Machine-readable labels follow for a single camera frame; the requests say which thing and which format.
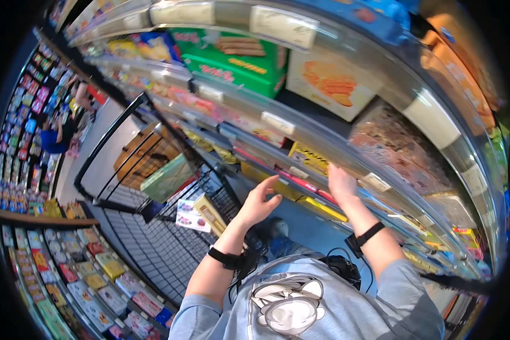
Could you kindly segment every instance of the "snack package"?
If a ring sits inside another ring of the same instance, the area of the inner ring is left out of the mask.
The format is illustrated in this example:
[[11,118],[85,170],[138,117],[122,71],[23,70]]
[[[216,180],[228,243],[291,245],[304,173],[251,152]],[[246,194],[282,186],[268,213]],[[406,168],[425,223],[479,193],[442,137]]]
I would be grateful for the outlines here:
[[172,28],[189,71],[274,98],[285,81],[288,50],[255,37],[213,29]]
[[382,87],[369,70],[319,46],[292,51],[286,88],[352,121]]
[[130,34],[129,37],[144,59],[164,61],[169,64],[173,61],[181,63],[179,50],[168,32],[136,33]]

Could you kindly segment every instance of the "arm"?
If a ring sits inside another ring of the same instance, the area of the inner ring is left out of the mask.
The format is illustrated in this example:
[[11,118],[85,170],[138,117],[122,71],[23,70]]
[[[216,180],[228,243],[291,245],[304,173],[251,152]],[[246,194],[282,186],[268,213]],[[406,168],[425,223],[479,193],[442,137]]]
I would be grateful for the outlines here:
[[[240,212],[228,224],[214,244],[214,248],[223,254],[241,254],[244,237],[249,228],[267,218],[282,200],[282,195],[276,195],[265,202],[266,195],[273,193],[271,187],[278,181],[278,178],[279,175],[269,177],[250,192]],[[223,308],[223,298],[231,284],[233,274],[234,271],[223,268],[221,262],[206,255],[191,276],[185,297],[190,295],[205,296]]]
[[[378,223],[378,219],[368,210],[359,197],[355,195],[357,180],[333,164],[328,166],[328,186],[334,199],[344,211],[354,227],[355,236],[359,237]],[[376,281],[387,266],[406,258],[400,245],[391,232],[384,228],[372,236],[361,250],[374,270]]]

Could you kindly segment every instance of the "right hand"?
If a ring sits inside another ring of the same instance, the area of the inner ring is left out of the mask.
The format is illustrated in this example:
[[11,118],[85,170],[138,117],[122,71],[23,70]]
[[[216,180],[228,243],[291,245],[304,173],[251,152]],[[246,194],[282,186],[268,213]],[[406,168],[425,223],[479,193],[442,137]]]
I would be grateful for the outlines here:
[[344,202],[351,197],[356,197],[357,179],[346,173],[342,168],[329,163],[328,167],[328,188],[338,202]]

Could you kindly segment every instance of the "green box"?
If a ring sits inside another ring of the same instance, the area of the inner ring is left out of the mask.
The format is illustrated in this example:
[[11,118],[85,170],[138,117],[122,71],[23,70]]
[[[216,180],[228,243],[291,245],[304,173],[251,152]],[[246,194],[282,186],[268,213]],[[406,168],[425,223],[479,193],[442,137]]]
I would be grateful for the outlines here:
[[202,72],[274,98],[284,84],[285,47],[245,35],[200,28],[171,28],[189,71]]

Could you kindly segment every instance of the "left hand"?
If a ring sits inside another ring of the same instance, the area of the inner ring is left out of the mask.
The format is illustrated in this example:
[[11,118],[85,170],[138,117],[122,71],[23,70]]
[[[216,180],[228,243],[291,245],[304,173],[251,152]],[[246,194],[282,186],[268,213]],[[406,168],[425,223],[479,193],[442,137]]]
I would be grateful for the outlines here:
[[272,186],[276,184],[278,180],[279,175],[269,177],[260,182],[255,189],[251,190],[250,194],[247,195],[243,207],[234,220],[246,229],[249,229],[254,224],[267,218],[282,201],[282,195],[276,195],[270,200],[265,201],[266,195],[274,193]]

